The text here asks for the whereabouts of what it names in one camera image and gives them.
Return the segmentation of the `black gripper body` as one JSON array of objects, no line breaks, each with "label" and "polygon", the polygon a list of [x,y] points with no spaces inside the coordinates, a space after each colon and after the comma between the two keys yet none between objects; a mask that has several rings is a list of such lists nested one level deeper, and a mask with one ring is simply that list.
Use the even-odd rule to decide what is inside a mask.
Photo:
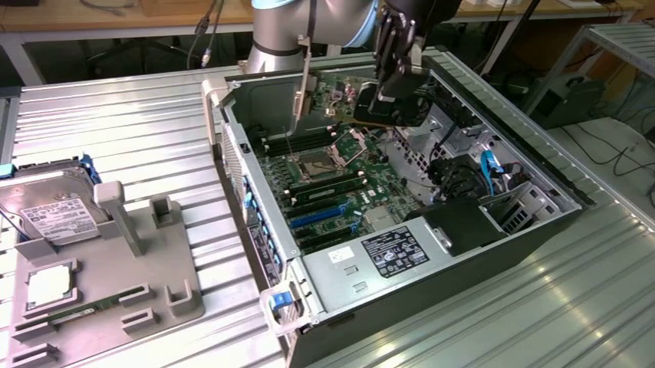
[{"label": "black gripper body", "polygon": [[386,4],[415,22],[416,34],[426,36],[434,26],[455,17],[461,0],[388,0]]}]

